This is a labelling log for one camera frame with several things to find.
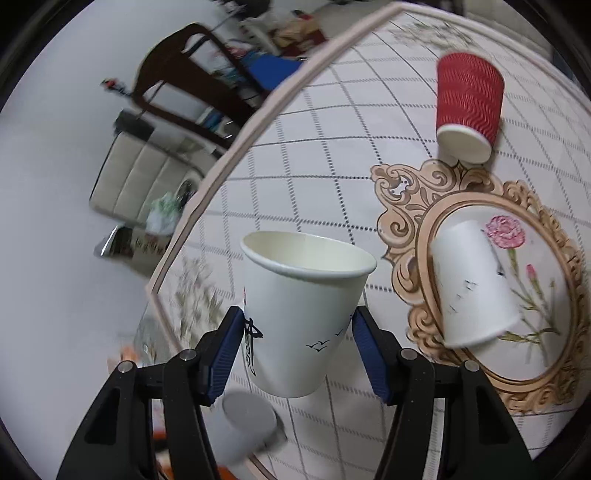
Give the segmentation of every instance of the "red paper cup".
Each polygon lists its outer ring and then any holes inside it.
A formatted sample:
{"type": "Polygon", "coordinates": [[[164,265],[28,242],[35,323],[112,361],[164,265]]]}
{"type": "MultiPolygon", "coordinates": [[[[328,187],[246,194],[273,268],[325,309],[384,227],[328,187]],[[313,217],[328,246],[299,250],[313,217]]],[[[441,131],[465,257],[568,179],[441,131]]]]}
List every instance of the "red paper cup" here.
{"type": "Polygon", "coordinates": [[[437,142],[459,160],[482,164],[495,144],[505,82],[488,61],[450,53],[437,63],[437,142]]]}

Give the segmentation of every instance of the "ornate frame pattern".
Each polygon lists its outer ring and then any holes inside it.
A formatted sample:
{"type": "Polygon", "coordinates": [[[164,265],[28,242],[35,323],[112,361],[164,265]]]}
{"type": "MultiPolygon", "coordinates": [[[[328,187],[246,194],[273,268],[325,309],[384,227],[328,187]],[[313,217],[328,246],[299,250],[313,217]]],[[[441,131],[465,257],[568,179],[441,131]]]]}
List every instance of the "ornate frame pattern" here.
{"type": "Polygon", "coordinates": [[[539,412],[573,399],[589,331],[582,253],[559,221],[522,181],[504,184],[481,168],[451,167],[427,160],[419,170],[406,165],[372,167],[375,194],[386,211],[377,222],[387,246],[383,258],[392,264],[392,287],[411,309],[407,336],[432,360],[459,365],[475,359],[468,349],[448,350],[441,337],[441,312],[428,254],[429,242],[450,213],[470,205],[500,207],[533,227],[556,256],[571,305],[569,338],[559,359],[543,375],[526,381],[502,378],[483,366],[512,413],[539,412]]]}

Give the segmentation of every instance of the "blue object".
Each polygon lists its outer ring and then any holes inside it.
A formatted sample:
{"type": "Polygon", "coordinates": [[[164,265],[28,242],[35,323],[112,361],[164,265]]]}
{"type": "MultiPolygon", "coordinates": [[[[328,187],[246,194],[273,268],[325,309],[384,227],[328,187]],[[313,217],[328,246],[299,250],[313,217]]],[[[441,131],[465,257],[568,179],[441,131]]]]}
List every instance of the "blue object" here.
{"type": "Polygon", "coordinates": [[[200,362],[207,371],[206,397],[211,403],[223,393],[226,387],[243,333],[244,314],[239,307],[230,307],[215,332],[211,348],[207,348],[200,362]],[[210,352],[213,352],[213,358],[208,355],[210,352]]]}
{"type": "Polygon", "coordinates": [[[201,123],[201,125],[208,130],[214,132],[217,126],[222,122],[223,113],[218,112],[217,110],[212,110],[207,114],[205,120],[201,123]]]}
{"type": "Polygon", "coordinates": [[[359,308],[355,309],[353,314],[352,330],[371,387],[374,393],[387,404],[392,397],[388,382],[388,365],[359,308]]]}
{"type": "Polygon", "coordinates": [[[271,91],[300,68],[300,65],[299,61],[263,54],[249,61],[246,68],[265,90],[271,91]]]}

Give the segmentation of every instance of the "plastic bag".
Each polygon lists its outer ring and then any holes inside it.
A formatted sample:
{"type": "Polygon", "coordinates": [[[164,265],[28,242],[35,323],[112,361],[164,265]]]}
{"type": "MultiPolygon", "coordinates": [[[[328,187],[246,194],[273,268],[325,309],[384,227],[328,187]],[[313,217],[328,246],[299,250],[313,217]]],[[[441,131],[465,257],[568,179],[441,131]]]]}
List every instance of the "plastic bag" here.
{"type": "Polygon", "coordinates": [[[172,235],[180,218],[178,200],[168,192],[152,203],[146,220],[146,232],[153,235],[172,235]]]}

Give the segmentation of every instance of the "paper cup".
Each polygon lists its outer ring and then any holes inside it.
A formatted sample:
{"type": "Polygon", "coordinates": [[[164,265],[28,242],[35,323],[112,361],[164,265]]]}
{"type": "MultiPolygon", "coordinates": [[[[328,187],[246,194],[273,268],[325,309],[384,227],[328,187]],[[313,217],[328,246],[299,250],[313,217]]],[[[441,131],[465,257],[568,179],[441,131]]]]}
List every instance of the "paper cup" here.
{"type": "Polygon", "coordinates": [[[376,260],[304,233],[254,232],[241,247],[251,381],[277,397],[309,395],[324,380],[376,260]]]}
{"type": "Polygon", "coordinates": [[[443,225],[431,255],[447,348],[490,340],[519,322],[503,267],[477,222],[443,225]]]}
{"type": "Polygon", "coordinates": [[[450,53],[437,63],[437,142],[459,160],[482,164],[495,144],[505,82],[490,62],[450,53]]]}
{"type": "Polygon", "coordinates": [[[224,395],[211,411],[203,412],[203,422],[217,464],[233,465],[273,435],[277,416],[264,398],[232,392],[224,395]]]}

